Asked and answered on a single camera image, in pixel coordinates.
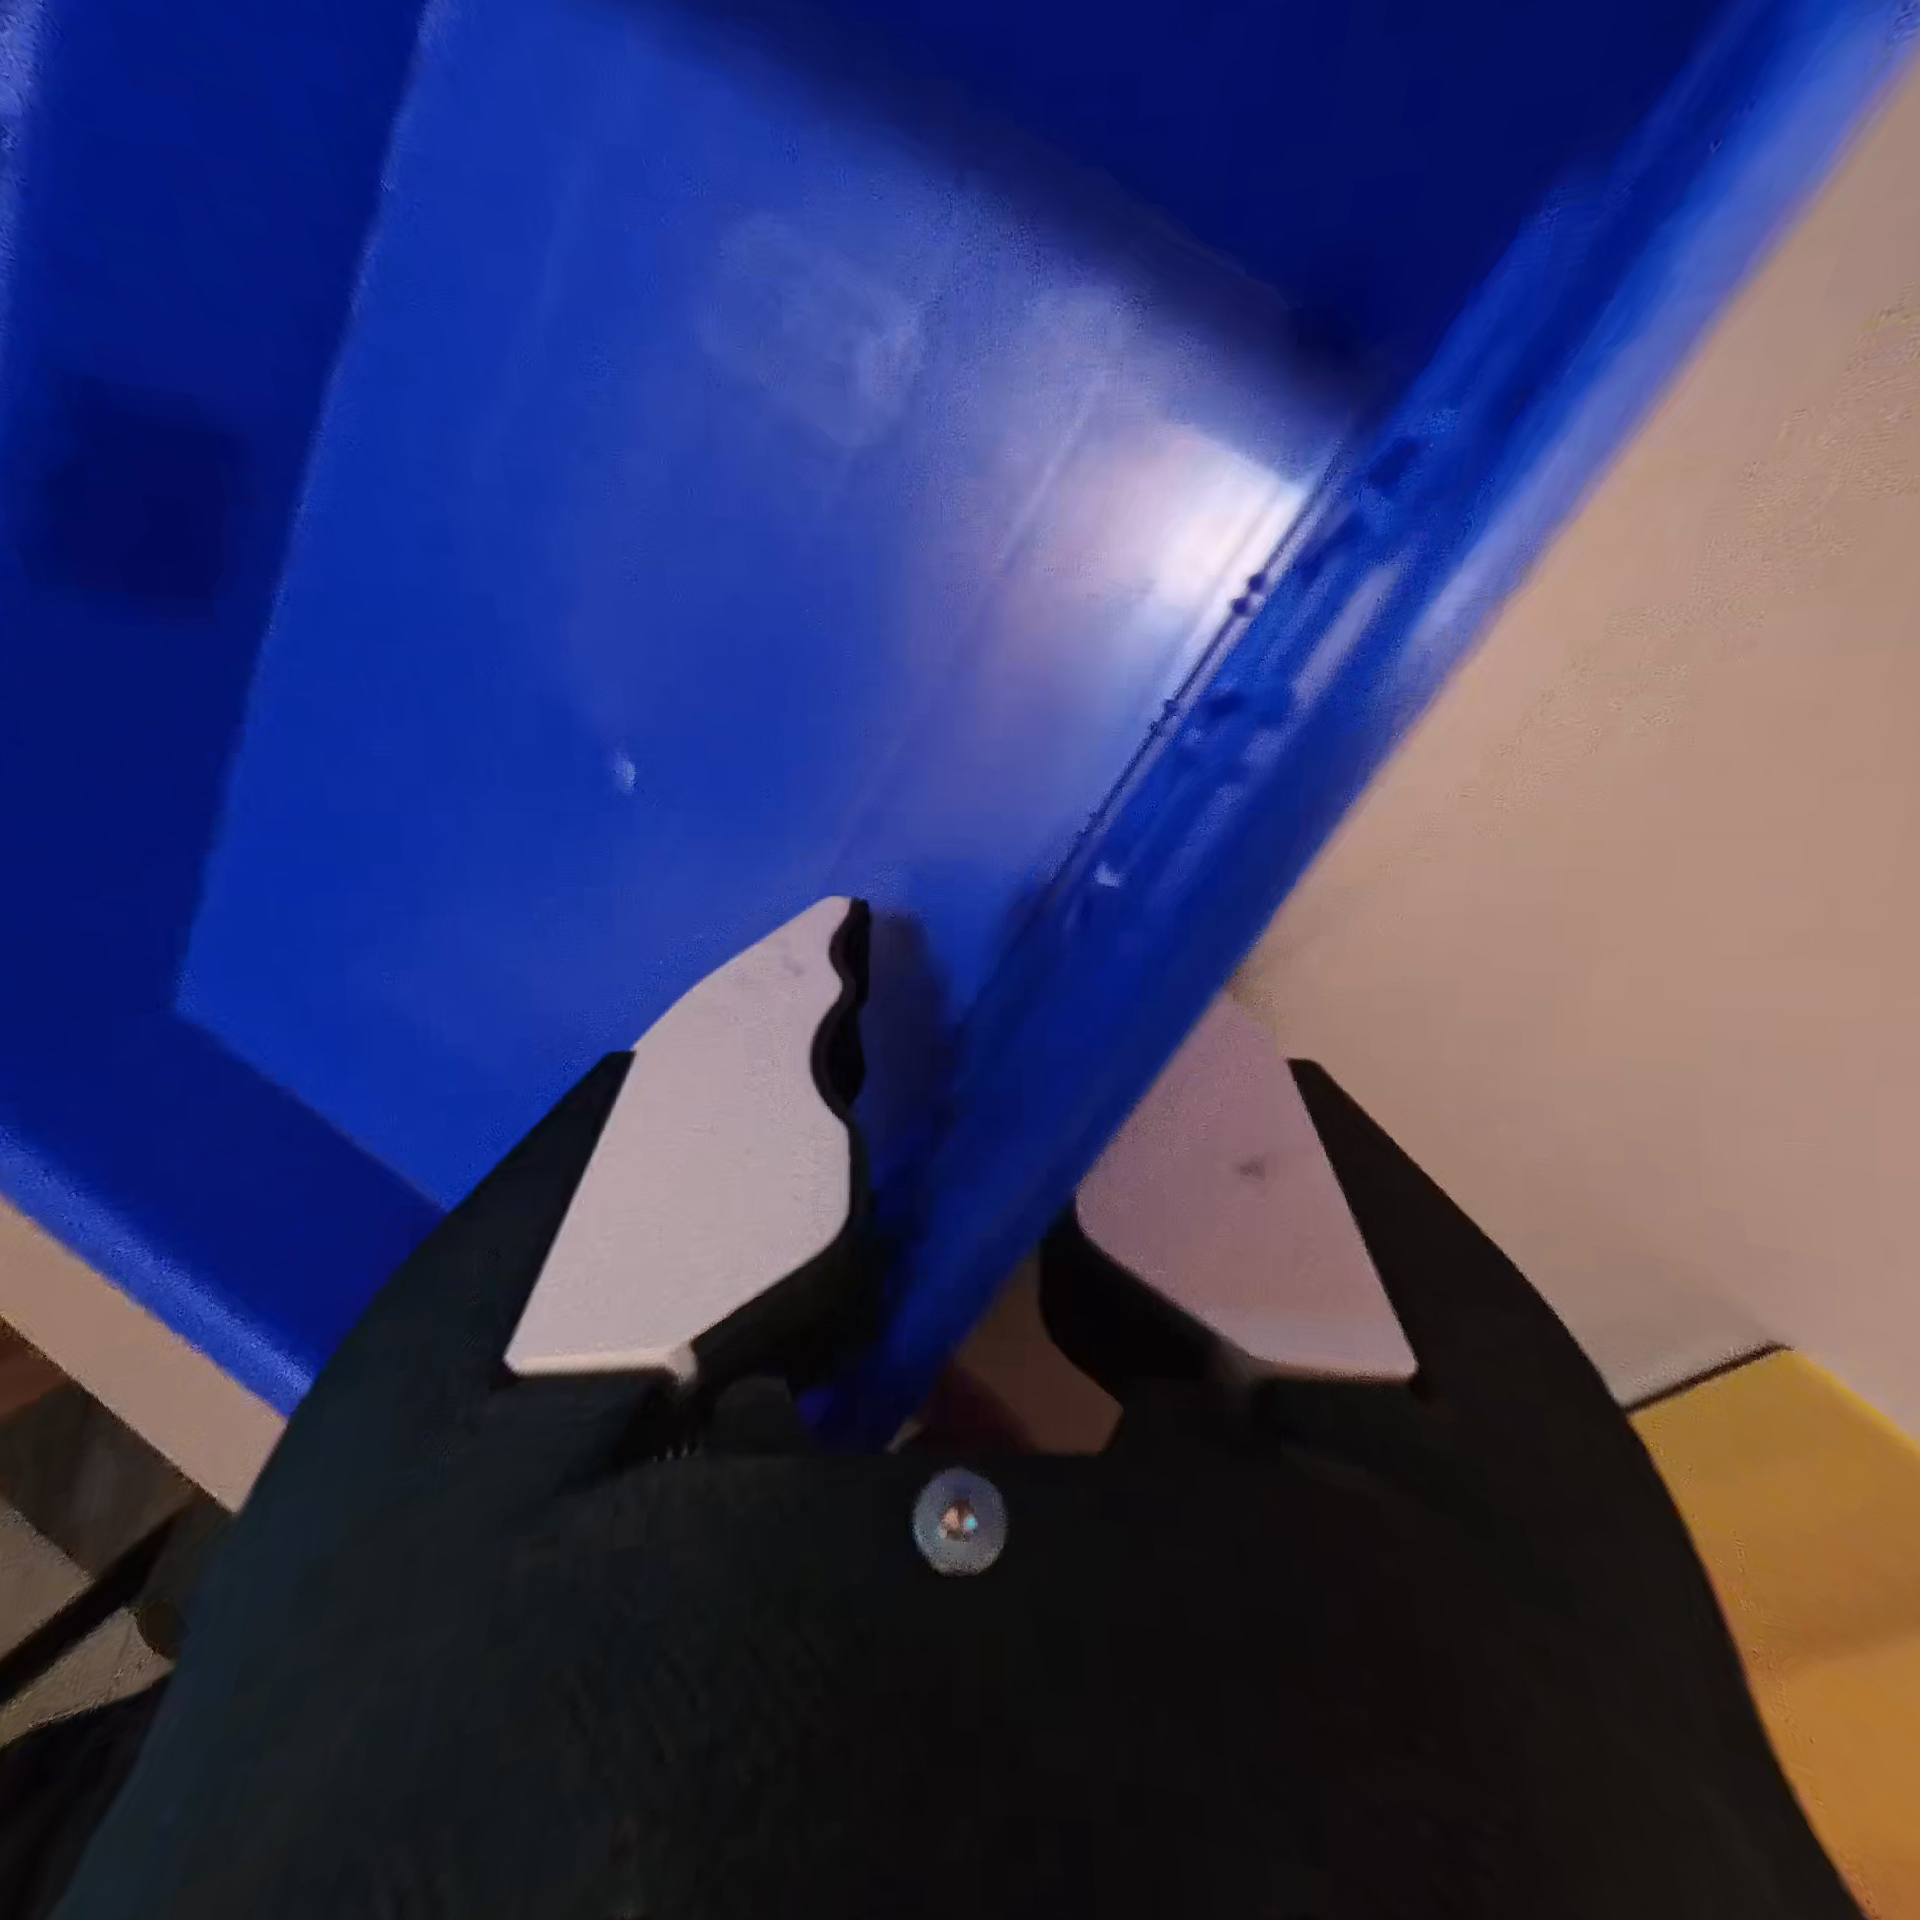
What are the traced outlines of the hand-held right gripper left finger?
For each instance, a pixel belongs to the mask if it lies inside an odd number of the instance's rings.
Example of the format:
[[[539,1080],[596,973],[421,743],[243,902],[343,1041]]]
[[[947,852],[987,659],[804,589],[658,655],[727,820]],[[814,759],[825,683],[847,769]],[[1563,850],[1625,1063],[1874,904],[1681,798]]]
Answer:
[[[515,1378],[804,1388],[872,1326],[872,933],[869,902],[818,898],[639,1035],[507,1345]]]

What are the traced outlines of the large yellow storage bin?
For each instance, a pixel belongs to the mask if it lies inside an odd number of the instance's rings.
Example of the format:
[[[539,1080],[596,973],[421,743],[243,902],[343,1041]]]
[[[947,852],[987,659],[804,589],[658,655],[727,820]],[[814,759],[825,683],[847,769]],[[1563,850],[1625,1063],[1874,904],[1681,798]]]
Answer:
[[[1872,1916],[1917,1913],[1917,1440],[1775,1349],[1635,1408],[1767,1734]]]

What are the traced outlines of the grey desk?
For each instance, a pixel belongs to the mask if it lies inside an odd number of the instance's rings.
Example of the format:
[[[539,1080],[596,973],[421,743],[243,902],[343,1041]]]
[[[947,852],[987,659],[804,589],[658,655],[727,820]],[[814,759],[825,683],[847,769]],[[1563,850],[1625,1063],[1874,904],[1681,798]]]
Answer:
[[[1917,54],[1226,978],[1628,1400],[1775,1332],[1914,1423],[1907,1171],[1865,1142],[1914,1085],[1914,352]],[[882,1069],[934,1061],[873,940],[872,1138]],[[249,1495],[289,1413],[37,1219],[4,1229],[4,1312]]]

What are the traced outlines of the blue storage bin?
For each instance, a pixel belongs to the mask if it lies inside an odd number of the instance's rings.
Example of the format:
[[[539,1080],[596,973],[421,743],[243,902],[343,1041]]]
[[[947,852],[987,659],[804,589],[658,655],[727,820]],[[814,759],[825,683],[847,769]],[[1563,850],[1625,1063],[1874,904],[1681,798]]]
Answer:
[[[814,898],[876,1430],[1914,3],[6,3],[4,1194],[289,1413]]]

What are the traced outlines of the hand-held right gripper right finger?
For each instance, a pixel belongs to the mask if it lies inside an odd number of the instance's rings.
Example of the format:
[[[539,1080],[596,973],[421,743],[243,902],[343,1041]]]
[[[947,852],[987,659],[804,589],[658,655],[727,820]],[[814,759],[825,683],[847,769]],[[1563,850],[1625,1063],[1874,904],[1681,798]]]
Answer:
[[[1297,1069],[1220,996],[1083,1177],[1038,1248],[1048,1340],[1116,1404],[1198,1395],[1235,1413],[1271,1384],[1418,1378]]]

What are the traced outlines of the person's right hand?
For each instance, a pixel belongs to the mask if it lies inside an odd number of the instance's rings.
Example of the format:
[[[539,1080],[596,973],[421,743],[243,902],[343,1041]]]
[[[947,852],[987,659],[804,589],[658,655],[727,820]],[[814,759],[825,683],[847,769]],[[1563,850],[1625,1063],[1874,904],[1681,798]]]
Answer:
[[[1115,1440],[1119,1418],[1116,1400],[1073,1366],[990,1378],[954,1361],[930,1394],[918,1445],[954,1458],[1091,1458]]]

